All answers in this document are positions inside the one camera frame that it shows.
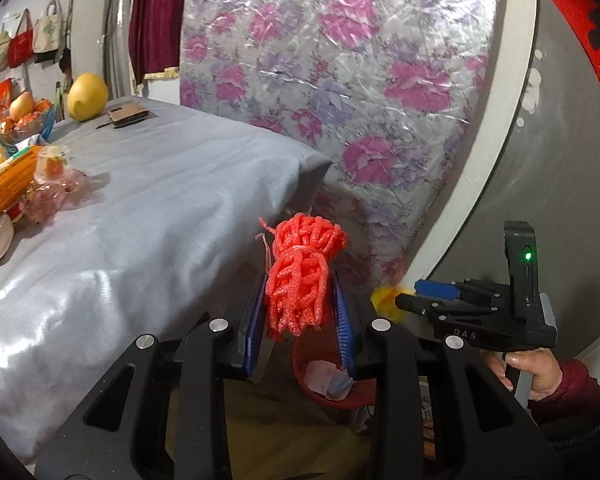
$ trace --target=maroon sleeve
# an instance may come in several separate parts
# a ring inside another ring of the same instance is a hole
[[[531,415],[538,424],[567,418],[600,402],[600,385],[583,362],[577,359],[560,362],[560,369],[562,382],[558,389],[543,400],[529,401]]]

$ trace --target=maroon curtain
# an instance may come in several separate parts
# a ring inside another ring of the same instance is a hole
[[[134,0],[129,25],[129,55],[136,84],[145,74],[180,64],[180,27],[184,0]]]

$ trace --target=hanging bag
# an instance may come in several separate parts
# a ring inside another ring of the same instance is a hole
[[[26,24],[26,30],[21,32],[22,22]],[[33,55],[33,27],[31,26],[31,15],[29,9],[24,9],[16,37],[9,43],[9,66],[16,68],[26,62]]]
[[[42,63],[56,58],[62,33],[60,0],[49,1],[43,16],[36,21],[33,30],[34,61]]]
[[[9,33],[4,30],[4,23],[2,24],[2,31],[0,32],[0,72],[7,68],[8,60],[7,53],[9,51],[9,43],[11,42],[11,37]]]

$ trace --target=gray wall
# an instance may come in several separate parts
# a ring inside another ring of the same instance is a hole
[[[539,1],[532,66],[540,105],[514,125],[483,196],[432,278],[508,280],[502,225],[536,230],[540,289],[552,300],[559,356],[600,335],[600,83],[551,0]]]

